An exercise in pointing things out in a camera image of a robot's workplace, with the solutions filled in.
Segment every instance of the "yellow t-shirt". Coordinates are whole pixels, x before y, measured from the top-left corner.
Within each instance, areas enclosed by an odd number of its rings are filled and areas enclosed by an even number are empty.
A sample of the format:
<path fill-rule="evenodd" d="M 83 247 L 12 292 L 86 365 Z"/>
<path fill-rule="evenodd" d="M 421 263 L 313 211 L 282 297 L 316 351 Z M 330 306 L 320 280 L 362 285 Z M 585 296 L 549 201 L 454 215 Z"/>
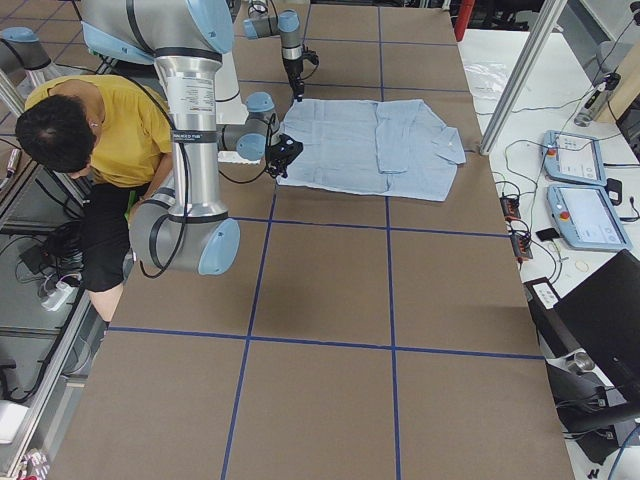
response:
<path fill-rule="evenodd" d="M 118 187 L 150 182 L 160 157 L 171 152 L 170 127 L 158 107 L 129 80 L 115 75 L 56 78 L 36 88 L 29 95 L 26 108 L 44 100 L 53 87 L 70 79 L 95 85 L 104 101 L 102 135 L 91 154 L 94 181 Z M 147 91 L 166 110 L 166 102 L 151 89 Z"/>

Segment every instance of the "person's leg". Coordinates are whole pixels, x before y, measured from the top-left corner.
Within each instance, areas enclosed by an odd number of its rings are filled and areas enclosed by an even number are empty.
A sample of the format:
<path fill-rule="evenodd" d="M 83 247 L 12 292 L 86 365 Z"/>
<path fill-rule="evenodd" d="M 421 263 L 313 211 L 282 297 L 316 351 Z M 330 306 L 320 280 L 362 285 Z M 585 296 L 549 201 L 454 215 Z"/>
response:
<path fill-rule="evenodd" d="M 110 322 L 124 290 L 122 264 L 129 251 L 125 213 L 130 189 L 95 185 L 84 208 L 81 241 L 82 277 L 89 298 L 105 322 Z"/>

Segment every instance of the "red object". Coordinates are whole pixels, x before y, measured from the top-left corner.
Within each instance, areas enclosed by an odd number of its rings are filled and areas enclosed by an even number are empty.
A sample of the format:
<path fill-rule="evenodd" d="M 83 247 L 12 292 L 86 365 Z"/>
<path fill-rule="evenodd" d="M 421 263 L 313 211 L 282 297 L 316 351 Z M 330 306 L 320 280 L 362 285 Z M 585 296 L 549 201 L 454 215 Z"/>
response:
<path fill-rule="evenodd" d="M 476 0 L 463 0 L 460 5 L 460 11 L 458 12 L 458 18 L 456 19 L 456 26 L 453 28 L 456 34 L 456 41 L 461 41 L 464 38 L 464 32 L 467 30 L 469 20 L 471 19 L 471 12 L 473 11 L 473 5 Z"/>

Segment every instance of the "person's arm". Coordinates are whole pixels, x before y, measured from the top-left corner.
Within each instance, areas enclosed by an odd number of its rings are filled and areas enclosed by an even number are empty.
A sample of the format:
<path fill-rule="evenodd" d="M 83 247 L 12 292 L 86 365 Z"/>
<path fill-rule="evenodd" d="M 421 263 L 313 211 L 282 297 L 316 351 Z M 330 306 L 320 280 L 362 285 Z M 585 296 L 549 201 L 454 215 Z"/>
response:
<path fill-rule="evenodd" d="M 149 197 L 151 197 L 151 195 L 153 195 L 154 192 L 158 188 L 160 188 L 160 185 L 162 185 L 162 182 L 166 180 L 169 173 L 171 173 L 172 168 L 173 168 L 173 159 L 172 159 L 171 152 L 165 153 L 164 155 L 162 155 L 162 157 L 160 157 L 160 163 L 158 164 L 156 173 L 153 176 L 151 183 L 149 184 L 149 188 L 147 189 L 147 191 L 145 192 L 145 194 L 142 196 L 140 200 L 146 200 Z"/>

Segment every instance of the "black hair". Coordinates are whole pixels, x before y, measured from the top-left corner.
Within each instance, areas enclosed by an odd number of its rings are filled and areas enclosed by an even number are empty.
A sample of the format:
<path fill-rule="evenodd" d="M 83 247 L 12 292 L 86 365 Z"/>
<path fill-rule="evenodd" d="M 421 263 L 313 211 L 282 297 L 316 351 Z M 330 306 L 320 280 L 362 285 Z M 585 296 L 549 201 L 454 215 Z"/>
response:
<path fill-rule="evenodd" d="M 45 98 L 20 115 L 16 137 L 31 158 L 60 173 L 85 168 L 96 142 L 82 101 L 64 95 Z"/>

